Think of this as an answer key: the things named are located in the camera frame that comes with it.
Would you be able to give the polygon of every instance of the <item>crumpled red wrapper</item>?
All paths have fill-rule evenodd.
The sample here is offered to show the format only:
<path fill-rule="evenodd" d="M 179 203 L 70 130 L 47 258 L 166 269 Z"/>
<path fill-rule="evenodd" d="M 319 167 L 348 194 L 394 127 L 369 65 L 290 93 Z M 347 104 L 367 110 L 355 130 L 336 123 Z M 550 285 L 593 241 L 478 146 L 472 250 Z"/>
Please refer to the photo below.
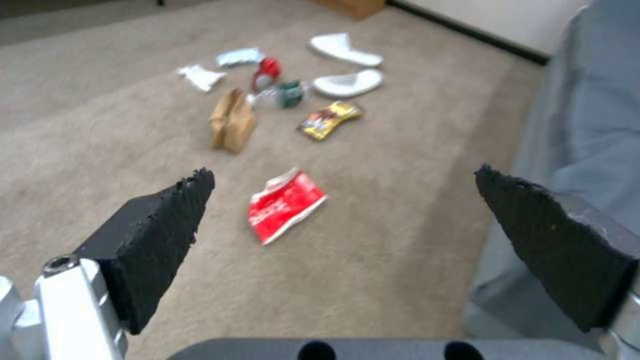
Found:
<path fill-rule="evenodd" d="M 274 242 L 288 228 L 309 216 L 327 196 L 297 168 L 267 181 L 251 196 L 249 224 L 263 245 Z"/>

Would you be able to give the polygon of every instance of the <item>black foam pad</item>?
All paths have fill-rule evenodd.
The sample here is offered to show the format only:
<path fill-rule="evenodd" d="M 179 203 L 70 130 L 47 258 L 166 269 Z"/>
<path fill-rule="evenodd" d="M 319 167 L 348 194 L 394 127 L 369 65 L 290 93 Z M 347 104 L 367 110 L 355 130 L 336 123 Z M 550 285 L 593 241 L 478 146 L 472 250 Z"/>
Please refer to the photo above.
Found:
<path fill-rule="evenodd" d="M 606 224 L 609 236 L 638 239 L 581 199 L 554 194 L 488 165 L 476 172 L 476 185 L 518 257 L 563 312 L 584 332 L 606 327 L 631 284 L 637 259 L 615 249 L 591 225 Z M 569 208 L 580 216 L 569 217 Z"/>
<path fill-rule="evenodd" d="M 96 260 L 122 325 L 139 334 L 195 241 L 213 173 L 194 171 L 158 193 L 127 201 L 78 247 Z"/>

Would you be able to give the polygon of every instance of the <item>white sneaker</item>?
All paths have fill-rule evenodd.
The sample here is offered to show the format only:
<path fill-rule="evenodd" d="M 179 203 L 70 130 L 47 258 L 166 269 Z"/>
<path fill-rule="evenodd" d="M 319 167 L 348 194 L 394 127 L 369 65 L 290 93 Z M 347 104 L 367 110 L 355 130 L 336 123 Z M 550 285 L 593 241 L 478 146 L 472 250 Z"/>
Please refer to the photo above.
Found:
<path fill-rule="evenodd" d="M 367 69 L 354 74 L 323 76 L 311 82 L 315 90 L 332 97 L 353 97 L 369 92 L 382 84 L 382 73 Z"/>
<path fill-rule="evenodd" d="M 311 38 L 309 45 L 320 53 L 362 66 L 376 67 L 382 64 L 382 56 L 353 49 L 347 33 L 318 35 Z"/>

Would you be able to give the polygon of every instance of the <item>crumpled white tissue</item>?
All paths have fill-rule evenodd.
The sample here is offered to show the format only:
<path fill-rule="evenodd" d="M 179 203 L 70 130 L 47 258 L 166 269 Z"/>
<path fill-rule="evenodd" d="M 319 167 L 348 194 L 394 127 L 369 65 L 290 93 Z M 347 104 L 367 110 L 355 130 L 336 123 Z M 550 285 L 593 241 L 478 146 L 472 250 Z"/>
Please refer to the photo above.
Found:
<path fill-rule="evenodd" d="M 201 65 L 185 66 L 178 69 L 178 74 L 187 78 L 193 86 L 203 92 L 210 92 L 213 85 L 220 80 L 226 72 L 215 72 L 204 69 Z"/>

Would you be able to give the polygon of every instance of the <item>gray couch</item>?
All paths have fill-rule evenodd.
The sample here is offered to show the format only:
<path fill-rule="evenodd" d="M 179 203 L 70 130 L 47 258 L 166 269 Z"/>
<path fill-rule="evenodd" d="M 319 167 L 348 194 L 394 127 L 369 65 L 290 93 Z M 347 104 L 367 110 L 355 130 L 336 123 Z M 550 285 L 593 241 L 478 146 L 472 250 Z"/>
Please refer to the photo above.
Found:
<path fill-rule="evenodd" d="M 640 236 L 640 1 L 599 0 L 572 20 L 546 69 L 511 173 L 578 195 Z M 464 326 L 481 338 L 597 347 L 597 334 L 581 333 L 562 314 L 497 223 Z"/>

